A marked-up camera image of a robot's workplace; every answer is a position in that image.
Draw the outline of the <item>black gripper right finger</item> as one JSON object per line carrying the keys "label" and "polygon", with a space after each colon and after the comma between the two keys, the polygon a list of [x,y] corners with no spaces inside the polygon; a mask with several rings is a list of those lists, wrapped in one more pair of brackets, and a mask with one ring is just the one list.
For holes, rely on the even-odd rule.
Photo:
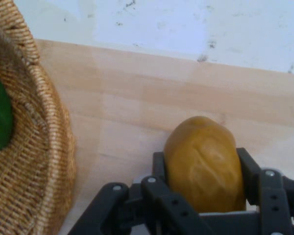
{"label": "black gripper right finger", "polygon": [[294,235],[294,180],[276,169],[260,168],[245,148],[236,151],[246,199],[259,209],[259,234]]}

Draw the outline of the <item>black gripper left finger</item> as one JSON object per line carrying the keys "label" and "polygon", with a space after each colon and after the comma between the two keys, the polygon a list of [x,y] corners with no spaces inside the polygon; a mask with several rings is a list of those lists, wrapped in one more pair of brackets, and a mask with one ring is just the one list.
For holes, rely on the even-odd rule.
{"label": "black gripper left finger", "polygon": [[151,235],[211,235],[213,230],[166,184],[164,153],[153,153],[152,174],[130,187],[105,184],[73,225],[71,235],[128,235],[145,225]]}

